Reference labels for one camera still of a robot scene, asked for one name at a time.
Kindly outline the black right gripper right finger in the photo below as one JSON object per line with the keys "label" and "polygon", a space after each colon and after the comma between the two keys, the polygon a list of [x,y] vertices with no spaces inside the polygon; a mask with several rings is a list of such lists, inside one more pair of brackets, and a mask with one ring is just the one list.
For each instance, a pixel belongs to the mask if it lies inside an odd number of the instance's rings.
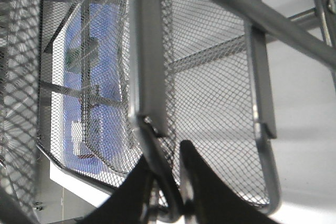
{"label": "black right gripper right finger", "polygon": [[180,143],[180,168],[185,223],[276,223],[224,184],[189,140]]}

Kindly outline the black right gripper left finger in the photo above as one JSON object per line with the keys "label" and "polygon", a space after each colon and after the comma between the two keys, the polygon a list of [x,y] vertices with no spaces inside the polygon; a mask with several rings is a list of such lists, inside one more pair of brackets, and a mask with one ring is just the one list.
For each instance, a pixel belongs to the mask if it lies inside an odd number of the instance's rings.
{"label": "black right gripper left finger", "polygon": [[163,180],[141,156],[122,185],[81,223],[147,223],[154,182],[161,186]]}

